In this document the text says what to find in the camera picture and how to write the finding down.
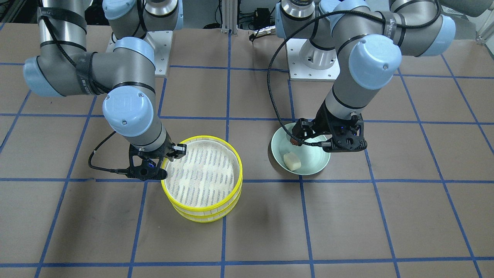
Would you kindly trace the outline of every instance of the blue grid line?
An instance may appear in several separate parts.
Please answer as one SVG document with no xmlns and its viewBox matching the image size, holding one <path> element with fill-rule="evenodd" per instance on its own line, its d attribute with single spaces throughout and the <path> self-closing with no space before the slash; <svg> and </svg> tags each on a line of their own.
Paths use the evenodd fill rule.
<svg viewBox="0 0 494 278">
<path fill-rule="evenodd" d="M 408 98 L 410 100 L 410 104 L 412 105 L 413 112 L 415 113 L 415 116 L 417 117 L 417 120 L 420 122 L 420 117 L 418 115 L 417 108 L 415 107 L 415 104 L 413 103 L 412 95 L 410 94 L 410 91 L 408 90 L 407 83 L 405 82 L 405 79 L 403 78 L 403 76 L 401 76 L 401 79 L 402 79 L 402 82 L 403 82 L 403 86 L 405 87 L 405 91 L 407 92 Z M 446 185 L 446 182 L 444 180 L 443 174 L 441 173 L 441 169 L 439 168 L 439 164 L 437 162 L 436 155 L 434 154 L 434 151 L 432 150 L 432 146 L 431 146 L 431 144 L 429 142 L 429 138 L 427 137 L 427 134 L 425 133 L 424 126 L 421 123 L 419 123 L 419 126 L 420 126 L 420 130 L 422 130 L 422 134 L 424 136 L 425 142 L 427 144 L 427 147 L 429 148 L 429 152 L 430 152 L 430 154 L 432 156 L 432 159 L 434 161 L 434 164 L 436 166 L 437 172 L 439 174 L 439 178 L 442 181 L 444 191 L 446 193 L 446 196 L 448 197 L 448 201 L 450 202 L 451 209 L 453 210 L 454 217 L 456 218 L 456 222 L 458 223 L 458 227 L 459 227 L 459 229 L 461 231 L 461 234 L 463 236 L 463 239 L 465 241 L 465 244 L 466 244 L 466 247 L 467 247 L 468 252 L 470 254 L 471 260 L 473 261 L 473 264 L 475 266 L 475 269 L 477 270 L 477 274 L 479 275 L 479 278 L 483 278 L 482 277 L 482 274 L 480 272 L 480 269 L 479 269 L 479 265 L 477 264 L 477 261 L 475 260 L 475 257 L 474 257 L 473 251 L 472 251 L 472 247 L 470 246 L 470 243 L 469 243 L 468 238 L 466 236 L 465 230 L 463 229 L 463 226 L 461 224 L 461 221 L 460 221 L 460 218 L 458 216 L 458 213 L 456 212 L 456 208 L 455 208 L 455 206 L 453 204 L 453 199 L 450 196 L 450 192 L 448 190 L 448 186 Z"/>
<path fill-rule="evenodd" d="M 159 116 L 160 119 L 175 120 L 226 120 L 226 117 Z"/>
<path fill-rule="evenodd" d="M 471 261 L 471 257 L 424 257 L 385 259 L 341 259 L 341 260 L 294 260 L 294 261 L 225 261 L 225 262 L 135 262 L 133 267 L 182 267 L 182 266 L 241 266 L 241 265 L 329 265 L 329 264 L 369 264 L 406 262 L 457 262 Z M 475 257 L 477 261 L 494 261 L 494 257 Z M 0 263 L 0 268 L 33 268 L 39 263 Z M 64 267 L 129 267 L 130 263 L 43 263 L 44 268 Z"/>
<path fill-rule="evenodd" d="M 24 63 L 0 63 L 0 66 L 23 66 Z"/>
<path fill-rule="evenodd" d="M 165 89 L 166 89 L 166 78 L 163 80 L 163 88 L 161 89 L 161 99 L 160 99 L 160 105 L 158 107 L 158 117 L 161 116 L 161 109 L 163 107 L 163 99 L 165 98 Z"/>
<path fill-rule="evenodd" d="M 170 68 L 186 68 L 186 69 L 223 69 L 223 70 L 245 70 L 245 71 L 268 71 L 268 69 L 256 69 L 256 68 L 237 68 L 231 67 L 231 63 L 228 63 L 227 67 L 208 67 L 208 66 L 184 66 L 184 65 L 170 65 Z M 279 71 L 279 72 L 289 72 L 286 69 L 271 69 L 271 71 Z"/>
<path fill-rule="evenodd" d="M 290 78 L 288 78 L 287 82 L 288 82 L 288 96 L 290 98 L 291 118 L 292 121 L 295 121 L 295 107 L 293 105 L 293 96 L 291 92 Z M 310 241 L 309 221 L 307 219 L 307 207 L 305 205 L 304 180 L 301 175 L 298 175 L 298 183 L 300 184 L 300 199 L 302 201 L 302 214 L 304 217 L 305 239 L 307 241 L 307 253 L 309 256 L 310 274 L 311 274 L 311 278 L 316 278 L 316 272 L 314 270 L 314 257 L 312 256 L 312 243 Z"/>
<path fill-rule="evenodd" d="M 228 67 L 181 66 L 181 65 L 170 65 L 170 68 L 185 68 L 185 69 L 228 69 Z"/>
<path fill-rule="evenodd" d="M 421 75 L 421 74 L 393 74 L 393 76 L 404 77 L 425 77 L 425 78 L 453 78 L 453 76 L 447 75 Z M 494 79 L 494 77 L 482 77 L 482 76 L 455 76 L 460 79 Z"/>
<path fill-rule="evenodd" d="M 393 76 L 404 76 L 404 77 L 429 77 L 429 78 L 451 78 L 451 76 L 447 75 L 421 75 L 421 74 L 393 74 Z"/>
<path fill-rule="evenodd" d="M 232 70 L 246 70 L 246 71 L 268 71 L 268 69 L 254 69 L 254 68 L 230 68 Z M 278 71 L 278 72 L 286 72 L 288 73 L 288 70 L 284 69 L 271 69 L 271 71 Z"/>
<path fill-rule="evenodd" d="M 446 64 L 446 66 L 448 67 L 448 70 L 450 71 L 451 76 L 453 76 L 453 80 L 454 80 L 454 82 L 456 83 L 456 86 L 458 87 L 458 90 L 460 91 L 460 94 L 461 94 L 461 96 L 463 97 L 463 100 L 465 101 L 466 106 L 468 106 L 468 110 L 470 110 L 470 113 L 472 114 L 473 119 L 475 120 L 475 123 L 477 123 L 477 126 L 479 127 L 480 132 L 482 133 L 482 136 L 484 136 L 484 139 L 485 139 L 485 141 L 486 141 L 487 145 L 488 145 L 488 146 L 489 146 L 489 148 L 491 149 L 491 152 L 494 154 L 494 149 L 493 149 L 493 147 L 492 147 L 491 143 L 489 142 L 489 139 L 487 139 L 487 136 L 486 136 L 486 134 L 485 134 L 485 132 L 484 132 L 484 129 L 482 129 L 482 126 L 479 124 L 479 120 L 477 119 L 477 116 L 475 116 L 475 113 L 473 112 L 472 107 L 471 107 L 471 106 L 470 106 L 470 104 L 468 103 L 468 100 L 466 99 L 466 96 L 465 96 L 465 94 L 463 93 L 463 90 L 461 89 L 460 84 L 458 83 L 458 80 L 457 80 L 457 79 L 456 79 L 456 77 L 454 76 L 454 73 L 453 73 L 453 71 L 451 70 L 450 65 L 448 64 L 448 62 L 446 61 L 446 58 L 444 58 L 444 56 L 443 56 L 442 54 L 441 54 L 441 57 L 443 58 L 444 63 L 445 63 L 445 64 Z"/>
<path fill-rule="evenodd" d="M 38 263 L 7 263 L 0 264 L 0 268 L 35 268 L 38 267 Z"/>
<path fill-rule="evenodd" d="M 0 113 L 0 116 L 12 117 L 16 113 Z M 21 113 L 19 117 L 67 117 L 67 118 L 84 118 L 84 114 L 35 114 Z M 104 115 L 90 115 L 91 118 L 104 118 Z M 251 117 L 201 117 L 201 116 L 159 116 L 160 119 L 176 120 L 232 120 L 232 121 L 277 121 L 277 118 L 251 118 Z M 293 121 L 295 118 L 281 118 L 282 121 Z M 410 121 L 410 120 L 364 120 L 366 123 L 390 123 L 390 124 L 431 124 L 431 125 L 484 125 L 492 126 L 494 122 L 441 122 L 441 121 Z"/>
<path fill-rule="evenodd" d="M 67 179 L 57 178 L 0 178 L 0 182 L 65 182 Z M 140 183 L 138 179 L 68 179 L 71 183 L 83 183 L 95 181 L 96 183 Z M 426 183 L 426 184 L 494 184 L 494 181 L 482 180 L 413 180 L 413 179 L 375 179 L 376 183 Z M 263 179 L 243 180 L 244 184 L 268 184 L 268 183 L 298 183 L 299 180 L 290 179 Z M 304 179 L 305 183 L 327 183 L 327 184 L 370 184 L 372 180 L 311 180 Z"/>
<path fill-rule="evenodd" d="M 68 118 L 86 118 L 84 114 L 41 114 L 41 113 L 23 113 L 22 117 L 68 117 Z"/>
<path fill-rule="evenodd" d="M 225 262 L 226 262 L 226 217 L 225 215 L 222 219 L 223 223 L 221 226 L 221 271 L 220 277 L 225 278 Z"/>
<path fill-rule="evenodd" d="M 53 231 L 55 230 L 55 224 L 56 224 L 57 219 L 58 219 L 58 214 L 60 213 L 60 208 L 62 206 L 62 201 L 63 201 L 63 198 L 65 196 L 65 192 L 67 191 L 67 187 L 69 185 L 70 175 L 72 174 L 72 171 L 74 169 L 74 165 L 76 163 L 77 155 L 78 155 L 79 150 L 80 150 L 81 145 L 82 145 L 82 139 L 84 138 L 84 135 L 85 135 L 87 126 L 89 125 L 90 115 L 91 115 L 91 113 L 93 111 L 93 108 L 94 108 L 95 103 L 96 103 L 96 97 L 93 98 L 93 101 L 92 101 L 92 104 L 91 104 L 91 108 L 89 109 L 89 112 L 87 114 L 86 122 L 84 124 L 84 127 L 82 128 L 81 136 L 79 137 L 79 142 L 77 143 L 76 151 L 74 152 L 74 156 L 72 157 L 72 162 L 70 164 L 69 172 L 67 173 L 67 178 L 66 178 L 65 184 L 63 186 L 62 192 L 60 193 L 60 198 L 58 200 L 57 208 L 55 210 L 55 214 L 53 215 L 53 220 L 51 222 L 51 226 L 50 226 L 50 230 L 48 232 L 48 236 L 46 237 L 46 242 L 44 244 L 43 252 L 41 253 L 40 262 L 39 262 L 38 268 L 36 269 L 35 278 L 38 278 L 40 276 L 41 268 L 42 268 L 43 263 L 44 263 L 44 258 L 46 256 L 47 251 L 48 251 L 48 246 L 50 245 L 51 236 L 53 235 Z"/>
<path fill-rule="evenodd" d="M 44 268 L 97 268 L 97 267 L 128 267 L 129 263 L 44 263 Z"/>
<path fill-rule="evenodd" d="M 381 212 L 381 218 L 382 218 L 382 223 L 384 225 L 384 231 L 386 232 L 386 237 L 388 239 L 389 250 L 391 252 L 391 258 L 392 258 L 393 264 L 395 266 L 396 277 L 400 278 L 401 276 L 400 276 L 400 270 L 398 269 L 398 262 L 396 261 L 395 248 L 393 247 L 393 242 L 391 241 L 391 234 L 389 233 L 388 223 L 386 221 L 386 216 L 384 215 L 384 208 L 382 206 L 381 196 L 379 195 L 379 189 L 377 188 L 377 184 L 376 184 L 375 178 L 374 178 L 374 172 L 372 171 L 371 158 L 369 157 L 369 153 L 367 152 L 367 150 L 364 150 L 364 153 L 366 155 L 367 165 L 369 166 L 369 174 L 370 174 L 370 178 L 372 179 L 372 185 L 374 187 L 374 192 L 375 192 L 375 196 L 377 199 L 377 204 L 379 205 L 379 211 Z"/>
<path fill-rule="evenodd" d="M 148 191 L 148 182 L 144 182 L 144 188 L 142 189 L 141 207 L 139 209 L 139 217 L 137 218 L 137 227 L 135 228 L 134 245 L 132 246 L 132 254 L 130 256 L 130 265 L 128 267 L 127 278 L 132 277 L 132 270 L 135 261 L 135 253 L 137 252 L 137 243 L 139 241 L 139 233 L 141 231 L 142 214 L 144 212 L 144 203 L 146 201 L 146 193 Z"/>
<path fill-rule="evenodd" d="M 230 120 L 233 121 L 277 121 L 277 118 L 235 118 L 231 117 Z M 282 121 L 291 121 L 290 118 L 281 118 Z"/>
<path fill-rule="evenodd" d="M 230 135 L 230 77 L 232 65 L 232 33 L 228 33 L 228 71 L 226 81 L 226 125 L 225 140 L 228 142 Z M 220 278 L 225 278 L 225 261 L 226 261 L 226 218 L 225 215 L 221 223 L 221 270 Z"/>
<path fill-rule="evenodd" d="M 293 105 L 293 93 L 291 91 L 291 81 L 290 78 L 288 78 L 287 80 L 288 80 L 288 95 L 290 96 L 291 120 L 295 122 L 297 121 L 297 119 L 295 119 L 295 106 Z"/>
<path fill-rule="evenodd" d="M 8 132 L 5 135 L 5 138 L 3 139 L 2 144 L 0 145 L 0 154 L 3 151 L 3 149 L 5 148 L 5 145 L 7 145 L 8 138 L 12 134 L 12 131 L 14 130 L 15 124 L 17 123 L 17 120 L 19 119 L 19 117 L 21 115 L 22 109 L 24 109 L 24 106 L 26 105 L 26 102 L 28 101 L 28 98 L 30 95 L 31 95 L 31 90 L 29 90 L 28 93 L 26 94 L 26 97 L 24 98 L 24 101 L 22 102 L 21 107 L 19 108 L 19 111 L 16 114 L 14 121 L 12 121 L 12 125 L 8 129 Z"/>
<path fill-rule="evenodd" d="M 481 76 L 455 76 L 460 79 L 494 79 L 494 77 L 481 77 Z"/>
<path fill-rule="evenodd" d="M 307 252 L 309 253 L 310 274 L 312 278 L 316 278 L 316 273 L 314 271 L 314 258 L 312 257 L 312 244 L 310 241 L 309 222 L 307 220 L 307 207 L 305 206 L 304 181 L 301 175 L 298 176 L 298 180 L 300 183 L 300 198 L 302 200 L 302 213 L 304 216 L 305 237 L 307 240 Z"/>
<path fill-rule="evenodd" d="M 232 34 L 228 33 L 228 71 L 226 79 L 226 135 L 225 139 L 228 142 L 228 137 L 230 133 L 230 78 L 231 70 L 230 66 L 232 63 Z"/>
</svg>

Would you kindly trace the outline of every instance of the white mounting plate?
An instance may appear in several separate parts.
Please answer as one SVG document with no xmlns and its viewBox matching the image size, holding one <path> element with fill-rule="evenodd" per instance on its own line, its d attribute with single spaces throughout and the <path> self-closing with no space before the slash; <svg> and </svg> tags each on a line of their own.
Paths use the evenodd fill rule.
<svg viewBox="0 0 494 278">
<path fill-rule="evenodd" d="M 148 35 L 152 38 L 151 46 L 155 52 L 155 75 L 157 77 L 166 77 L 168 72 L 168 62 L 170 58 L 173 31 L 152 31 L 149 32 Z M 113 52 L 114 48 L 115 44 L 113 43 L 112 38 L 110 38 L 108 46 L 106 47 L 106 52 Z"/>
<path fill-rule="evenodd" d="M 316 70 L 306 66 L 300 59 L 300 49 L 306 39 L 290 39 L 287 42 L 287 60 L 290 79 L 294 81 L 333 82 L 340 73 L 338 60 L 327 70 Z"/>
</svg>

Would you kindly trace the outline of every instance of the light blue joint cap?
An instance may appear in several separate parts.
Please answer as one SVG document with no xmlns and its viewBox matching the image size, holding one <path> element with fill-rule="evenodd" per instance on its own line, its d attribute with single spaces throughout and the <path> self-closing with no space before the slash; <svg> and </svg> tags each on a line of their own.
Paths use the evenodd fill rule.
<svg viewBox="0 0 494 278">
<path fill-rule="evenodd" d="M 174 30 L 181 30 L 184 27 L 184 6 L 182 0 L 178 0 L 178 17 Z"/>
<path fill-rule="evenodd" d="M 38 66 L 37 57 L 32 57 L 26 60 L 22 67 L 24 80 L 31 91 L 39 96 L 63 96 L 48 83 L 40 67 Z"/>
<path fill-rule="evenodd" d="M 103 11 L 108 20 L 119 19 L 135 6 L 136 0 L 103 0 Z"/>
<path fill-rule="evenodd" d="M 441 29 L 439 30 L 439 33 L 437 34 L 436 39 L 431 44 L 429 49 L 427 49 L 427 51 L 419 57 L 439 55 L 446 51 L 453 42 L 454 35 L 456 34 L 456 25 L 453 19 L 449 16 L 445 16 L 442 14 L 441 16 L 443 17 L 443 24 L 441 26 Z"/>
<path fill-rule="evenodd" d="M 402 61 L 401 50 L 383 35 L 367 35 L 353 46 L 348 65 L 357 84 L 377 90 L 391 81 Z"/>
<path fill-rule="evenodd" d="M 365 6 L 368 7 L 367 3 L 364 0 L 345 0 L 340 2 L 333 11 L 341 11 L 341 10 L 353 10 L 355 8 Z M 335 14 L 329 16 L 329 21 L 331 22 L 331 34 L 333 34 L 333 29 L 338 23 L 338 21 L 343 17 L 344 14 Z"/>
<path fill-rule="evenodd" d="M 151 126 L 153 104 L 139 89 L 121 86 L 111 90 L 103 101 L 103 115 L 114 131 L 136 137 Z"/>
<path fill-rule="evenodd" d="M 321 14 L 332 12 L 340 3 L 339 0 L 321 0 L 319 2 L 319 11 Z"/>
<path fill-rule="evenodd" d="M 275 26 L 276 26 L 276 36 L 278 38 L 286 39 L 287 35 L 285 34 L 285 30 L 283 29 L 283 20 L 282 20 L 282 16 L 281 16 L 280 3 L 276 4 Z"/>
<path fill-rule="evenodd" d="M 124 37 L 117 41 L 115 44 L 115 49 L 117 48 L 127 48 L 133 50 L 142 56 L 148 58 L 153 65 L 156 67 L 154 63 L 154 50 L 153 48 L 145 41 L 135 38 L 135 37 Z"/>
</svg>

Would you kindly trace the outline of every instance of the black cable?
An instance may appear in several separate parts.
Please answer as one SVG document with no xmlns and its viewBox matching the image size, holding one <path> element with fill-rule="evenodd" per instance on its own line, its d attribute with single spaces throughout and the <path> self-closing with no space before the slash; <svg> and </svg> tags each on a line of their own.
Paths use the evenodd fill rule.
<svg viewBox="0 0 494 278">
<path fill-rule="evenodd" d="M 221 0 L 218 0 L 218 9 L 219 9 L 220 25 L 223 26 L 223 12 L 221 12 Z"/>
<path fill-rule="evenodd" d="M 91 154 L 89 155 L 89 158 L 87 160 L 87 164 L 89 165 L 90 168 L 92 169 L 95 169 L 95 170 L 99 170 L 99 171 L 105 171 L 105 172 L 110 172 L 110 173 L 115 173 L 115 174 L 120 174 L 120 175 L 125 175 L 127 172 L 127 169 L 108 169 L 108 168 L 103 168 L 103 167 L 98 167 L 98 166 L 94 166 L 92 164 L 92 158 L 94 156 L 94 154 L 96 153 L 96 151 L 99 149 L 99 147 L 101 147 L 106 141 L 108 141 L 108 139 L 110 139 L 116 132 L 113 131 L 112 133 L 110 133 L 110 135 L 106 136 L 106 138 L 103 139 L 103 141 L 101 141 L 98 146 L 96 146 L 96 148 L 94 148 L 94 150 L 91 152 Z"/>
<path fill-rule="evenodd" d="M 439 16 L 441 16 L 441 9 L 440 9 L 438 0 L 434 0 L 434 2 L 436 4 L 437 12 L 436 12 L 436 15 L 434 16 L 433 19 L 431 19 L 430 21 L 428 21 L 428 22 L 426 22 L 424 24 L 420 24 L 420 25 L 402 25 L 402 24 L 398 24 L 397 27 L 402 28 L 402 29 L 420 29 L 420 28 L 428 27 L 428 26 L 434 24 L 434 22 L 436 22 L 436 20 L 439 18 Z M 373 20 L 373 21 L 377 21 L 377 22 L 383 23 L 383 24 L 386 23 L 386 21 L 383 18 L 376 17 L 376 16 L 373 16 L 373 15 L 370 15 L 370 14 L 367 14 L 367 13 L 364 13 L 364 12 L 361 12 L 361 11 L 354 11 L 354 10 L 334 11 L 334 12 L 329 12 L 329 13 L 325 13 L 325 14 L 319 15 L 316 18 L 314 18 L 314 19 L 308 21 L 307 23 L 305 23 L 302 27 L 298 28 L 295 32 L 293 32 L 290 36 L 288 36 L 281 43 L 281 45 L 278 47 L 278 49 L 276 49 L 273 57 L 271 58 L 271 61 L 269 62 L 269 65 L 268 65 L 268 74 L 267 74 L 268 92 L 269 92 L 269 97 L 271 99 L 271 104 L 273 105 L 273 109 L 275 110 L 276 117 L 278 118 L 278 122 L 280 123 L 281 127 L 286 132 L 286 134 L 288 134 L 291 138 L 293 138 L 294 140 L 296 140 L 299 144 L 303 144 L 303 145 L 307 145 L 307 146 L 318 146 L 318 147 L 322 147 L 322 143 L 324 143 L 324 141 L 307 143 L 307 142 L 303 141 L 302 139 L 299 139 L 298 137 L 296 137 L 295 135 L 293 135 L 293 133 L 291 133 L 285 127 L 285 125 L 283 124 L 283 122 L 281 120 L 280 113 L 278 112 L 278 108 L 276 107 L 276 103 L 275 103 L 274 98 L 273 98 L 273 92 L 271 90 L 271 68 L 273 67 L 273 62 L 274 62 L 276 56 L 278 55 L 278 53 L 280 53 L 281 49 L 287 44 L 287 42 L 288 42 L 289 39 L 293 38 L 296 34 L 298 34 L 303 29 L 307 28 L 307 26 L 311 25 L 312 23 L 316 22 L 317 20 L 320 20 L 322 18 L 331 16 L 331 15 L 335 15 L 335 14 L 353 14 L 353 15 L 364 17 L 364 18 L 367 18 L 367 19 L 370 19 L 370 20 Z"/>
<path fill-rule="evenodd" d="M 214 21 L 217 23 L 217 24 L 220 24 L 218 22 L 218 19 L 216 18 L 216 14 L 218 13 L 218 9 L 219 9 L 219 5 L 216 7 L 216 10 L 214 11 Z"/>
</svg>

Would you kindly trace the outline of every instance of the yellow rim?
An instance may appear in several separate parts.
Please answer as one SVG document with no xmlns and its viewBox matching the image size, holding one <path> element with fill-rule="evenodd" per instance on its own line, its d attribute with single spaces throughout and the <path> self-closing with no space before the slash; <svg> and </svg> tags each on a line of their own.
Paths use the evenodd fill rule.
<svg viewBox="0 0 494 278">
<path fill-rule="evenodd" d="M 237 196 L 235 196 L 235 199 L 233 199 L 233 201 L 226 207 L 224 207 L 222 210 L 218 211 L 218 212 L 215 212 L 213 214 L 209 214 L 209 215 L 193 215 L 193 214 L 189 214 L 185 211 L 182 211 L 181 209 L 178 209 L 175 207 L 175 209 L 177 211 L 180 211 L 184 216 L 188 219 L 188 217 L 192 217 L 192 218 L 209 218 L 209 217 L 214 217 L 214 216 L 217 216 L 219 214 L 222 214 L 224 213 L 225 211 L 228 211 L 228 209 L 232 208 L 233 206 L 235 206 L 235 204 L 239 201 L 239 198 L 240 198 L 240 193 L 242 193 L 242 187 L 240 187 L 240 190 L 239 190 L 239 194 Z"/>
<path fill-rule="evenodd" d="M 232 203 L 232 206 L 229 207 L 229 210 L 226 211 L 225 214 L 223 216 L 221 216 L 220 218 L 213 219 L 213 220 L 207 220 L 207 221 L 200 221 L 200 220 L 197 220 L 197 219 L 189 218 L 182 211 L 179 211 L 176 207 L 173 207 L 173 208 L 178 212 L 178 214 L 180 214 L 183 218 L 185 218 L 187 220 L 190 220 L 190 221 L 193 221 L 193 222 L 196 222 L 196 223 L 210 223 L 210 222 L 214 222 L 214 221 L 220 220 L 223 217 L 227 216 L 227 214 L 229 214 L 233 210 L 233 208 L 237 205 L 238 201 L 239 201 L 239 199 L 237 198 L 237 200 Z"/>
<path fill-rule="evenodd" d="M 226 196 L 223 200 L 221 200 L 219 203 L 216 203 L 214 205 L 211 205 L 211 206 L 208 206 L 208 207 L 202 207 L 202 208 L 197 208 L 197 207 L 190 207 L 190 206 L 186 206 L 184 204 L 181 204 L 180 202 L 178 202 L 177 200 L 175 200 L 171 195 L 170 193 L 168 192 L 168 189 L 166 189 L 166 184 L 165 184 L 165 180 L 161 180 L 161 186 L 163 187 L 163 190 L 165 191 L 165 194 L 166 196 L 168 197 L 168 199 L 173 203 L 175 204 L 176 206 L 180 207 L 180 208 L 183 208 L 183 209 L 186 209 L 186 210 L 189 210 L 189 211 L 197 211 L 197 212 L 202 212 L 202 211 L 207 211 L 207 210 L 213 210 L 215 208 L 218 208 L 222 205 L 224 205 L 228 200 L 230 200 L 232 198 L 233 195 L 235 195 L 235 192 L 237 192 L 237 190 L 239 189 L 240 185 L 242 184 L 242 179 L 243 179 L 243 167 L 242 167 L 242 161 L 240 160 L 240 156 L 239 154 L 237 153 L 237 151 L 232 147 L 232 145 L 230 145 L 227 141 L 221 139 L 221 138 L 218 138 L 218 137 L 214 137 L 214 136 L 209 136 L 209 135 L 200 135 L 200 136 L 194 136 L 194 137 L 190 137 L 188 139 L 185 139 L 184 141 L 180 142 L 180 144 L 186 144 L 190 141 L 193 141 L 193 140 L 199 140 L 199 139 L 212 139 L 213 141 L 218 141 L 222 144 L 225 144 L 234 154 L 235 156 L 237 157 L 237 161 L 239 163 L 239 169 L 240 169 L 240 173 L 239 173 L 239 179 L 237 180 L 237 183 L 235 184 L 235 186 L 233 187 L 233 190 L 232 192 L 230 192 L 230 194 L 228 194 L 228 196 Z M 169 162 L 170 160 L 169 159 L 165 159 L 163 161 L 163 164 L 161 166 L 161 168 L 165 169 L 166 168 L 166 164 Z"/>
</svg>

